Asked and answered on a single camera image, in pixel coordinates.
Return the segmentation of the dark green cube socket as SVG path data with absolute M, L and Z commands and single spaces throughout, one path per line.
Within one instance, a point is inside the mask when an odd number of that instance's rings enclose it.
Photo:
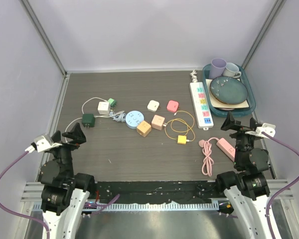
M 93 114 L 83 114 L 82 115 L 82 126 L 85 128 L 91 128 L 95 126 L 95 117 Z

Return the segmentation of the white multicolour power strip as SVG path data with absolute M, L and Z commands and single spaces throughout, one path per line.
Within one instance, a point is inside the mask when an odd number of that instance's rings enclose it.
M 207 102 L 206 92 L 202 82 L 198 81 L 197 70 L 190 73 L 189 84 L 193 107 L 196 115 L 197 126 L 203 130 L 209 130 L 214 126 L 211 111 Z

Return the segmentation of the orange cube socket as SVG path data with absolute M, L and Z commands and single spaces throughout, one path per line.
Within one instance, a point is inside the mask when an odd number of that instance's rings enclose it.
M 151 132 L 151 125 L 145 120 L 137 126 L 137 133 L 142 137 L 146 137 Z

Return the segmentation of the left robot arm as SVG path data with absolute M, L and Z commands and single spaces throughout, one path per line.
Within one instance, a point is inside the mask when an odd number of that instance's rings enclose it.
M 96 193 L 92 175 L 74 173 L 72 151 L 86 142 L 79 123 L 69 132 L 56 131 L 53 136 L 35 139 L 38 152 L 50 153 L 53 159 L 40 168 L 41 209 L 47 230 L 44 239 L 75 238 L 82 210 L 87 199 Z

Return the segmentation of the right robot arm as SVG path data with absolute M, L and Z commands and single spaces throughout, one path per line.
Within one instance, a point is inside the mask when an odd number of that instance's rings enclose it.
M 243 126 L 231 112 L 221 126 L 224 131 L 234 130 L 230 137 L 236 140 L 235 170 L 217 175 L 215 191 L 228 198 L 248 239 L 281 238 L 269 202 L 269 185 L 263 174 L 269 169 L 269 153 L 254 147 L 255 140 L 274 136 L 275 128 L 273 124 L 260 124 L 254 118 L 250 119 L 249 126 Z

